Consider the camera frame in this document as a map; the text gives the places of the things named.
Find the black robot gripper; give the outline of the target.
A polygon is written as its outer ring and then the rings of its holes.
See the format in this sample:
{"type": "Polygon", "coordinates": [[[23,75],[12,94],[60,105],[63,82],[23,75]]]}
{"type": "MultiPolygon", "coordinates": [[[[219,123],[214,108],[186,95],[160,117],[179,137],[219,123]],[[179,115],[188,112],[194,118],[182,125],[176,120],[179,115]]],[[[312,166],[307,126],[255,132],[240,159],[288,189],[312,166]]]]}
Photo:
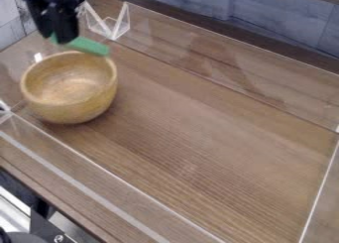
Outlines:
{"type": "Polygon", "coordinates": [[[24,0],[36,28],[44,38],[55,34],[59,44],[70,43],[80,34],[79,18],[75,12],[84,0],[24,0]],[[48,15],[48,8],[66,8],[56,10],[54,25],[48,15]]]}

